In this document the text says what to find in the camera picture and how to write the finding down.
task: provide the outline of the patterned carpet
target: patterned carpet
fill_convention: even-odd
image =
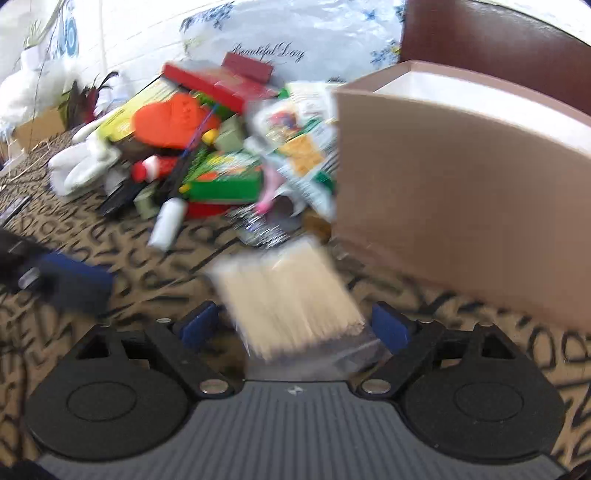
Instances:
[[[207,264],[218,255],[245,249],[230,226],[219,218],[183,225],[174,249],[151,255],[145,248],[153,221],[135,212],[109,223],[95,213],[104,199],[89,193],[64,205],[52,194],[46,163],[69,145],[70,134],[51,142],[49,155],[0,192],[0,211],[20,196],[33,201],[7,226],[34,237],[78,260],[109,268],[115,278],[111,309],[103,319],[121,329],[137,329],[159,317],[181,318],[203,300],[217,300],[206,279]],[[22,171],[46,152],[38,147]],[[0,177],[0,185],[6,178]],[[523,314],[497,309],[450,291],[435,291],[410,278],[392,275],[357,262],[337,268],[362,311],[385,300],[409,316],[433,316],[448,327],[471,329],[480,319],[494,321],[556,385],[568,408],[554,455],[566,466],[591,458],[591,335],[539,325]],[[28,293],[11,296],[0,287],[0,460],[35,458],[36,449],[22,421],[25,399],[56,362],[91,327],[90,319],[57,312]],[[231,378],[241,378],[245,352],[230,329],[214,338],[205,360]]]

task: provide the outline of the brown chair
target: brown chair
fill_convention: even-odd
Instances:
[[[407,0],[404,60],[486,73],[591,115],[591,47],[508,8],[472,0]]]

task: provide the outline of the small green container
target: small green container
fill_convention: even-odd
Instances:
[[[202,203],[232,205],[254,203],[262,188],[262,169],[258,157],[242,150],[215,152],[186,178],[184,194]]]

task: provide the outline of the pile of toys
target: pile of toys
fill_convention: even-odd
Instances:
[[[306,210],[330,228],[338,84],[275,87],[271,74],[270,65],[234,53],[221,66],[165,64],[159,78],[50,160],[54,192],[72,201],[102,185],[108,197],[99,213],[117,218],[135,206],[144,219],[157,216],[148,244],[162,251],[184,219],[231,207],[241,238],[253,245],[289,238]]]

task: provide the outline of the red book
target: red book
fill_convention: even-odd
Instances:
[[[248,102],[277,96],[277,91],[209,62],[181,60],[167,62],[164,77],[190,90],[210,96],[233,112],[243,114]]]

